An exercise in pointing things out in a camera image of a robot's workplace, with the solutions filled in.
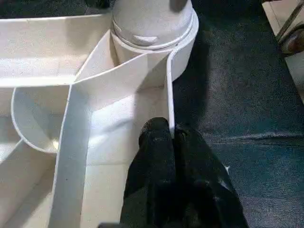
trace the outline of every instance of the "white plastic base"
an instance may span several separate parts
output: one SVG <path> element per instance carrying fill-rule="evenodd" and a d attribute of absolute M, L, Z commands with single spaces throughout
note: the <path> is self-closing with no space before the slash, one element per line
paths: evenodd
<path fill-rule="evenodd" d="M 119 221 L 142 126 L 163 116 L 174 131 L 193 16 L 162 51 L 122 42 L 111 15 L 0 20 L 0 228 Z"/>

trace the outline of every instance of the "white plastic tray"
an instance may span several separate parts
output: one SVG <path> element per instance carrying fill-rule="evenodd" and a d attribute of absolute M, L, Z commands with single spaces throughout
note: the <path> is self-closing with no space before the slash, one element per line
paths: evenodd
<path fill-rule="evenodd" d="M 123 43 L 110 14 L 0 20 L 0 228 L 119 221 L 142 126 L 163 116 L 174 131 L 172 80 L 193 16 L 160 51 Z"/>

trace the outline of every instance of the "white plastic panel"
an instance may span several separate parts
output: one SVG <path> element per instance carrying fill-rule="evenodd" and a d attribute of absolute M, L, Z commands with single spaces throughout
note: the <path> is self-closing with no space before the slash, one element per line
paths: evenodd
<path fill-rule="evenodd" d="M 10 116 L 12 88 L 0 88 L 0 164 L 20 140 Z"/>
<path fill-rule="evenodd" d="M 118 65 L 110 30 L 101 38 L 77 74 L 77 81 L 100 74 Z"/>
<path fill-rule="evenodd" d="M 49 228 L 79 227 L 90 122 L 87 100 L 71 87 L 61 129 Z"/>
<path fill-rule="evenodd" d="M 55 159 L 4 228 L 46 228 L 52 205 Z"/>
<path fill-rule="evenodd" d="M 0 164 L 0 227 L 21 205 L 48 169 L 53 157 L 35 151 L 22 140 Z"/>
<path fill-rule="evenodd" d="M 0 20 L 0 86 L 72 83 L 111 14 Z"/>
<path fill-rule="evenodd" d="M 56 153 L 69 86 L 16 88 L 12 119 L 21 138 L 42 152 Z"/>

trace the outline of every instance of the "white partition wall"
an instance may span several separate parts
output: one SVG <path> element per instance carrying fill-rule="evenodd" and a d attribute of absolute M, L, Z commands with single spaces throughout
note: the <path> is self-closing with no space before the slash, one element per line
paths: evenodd
<path fill-rule="evenodd" d="M 142 126 L 162 116 L 174 132 L 192 17 L 182 41 L 154 51 L 120 40 L 110 14 L 0 20 L 0 228 L 119 222 Z"/>

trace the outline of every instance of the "white cylindrical pipe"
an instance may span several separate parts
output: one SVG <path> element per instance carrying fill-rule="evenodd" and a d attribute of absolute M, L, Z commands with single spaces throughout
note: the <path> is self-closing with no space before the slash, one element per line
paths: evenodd
<path fill-rule="evenodd" d="M 116 34 L 133 47 L 156 50 L 186 37 L 193 23 L 190 0 L 116 0 Z"/>

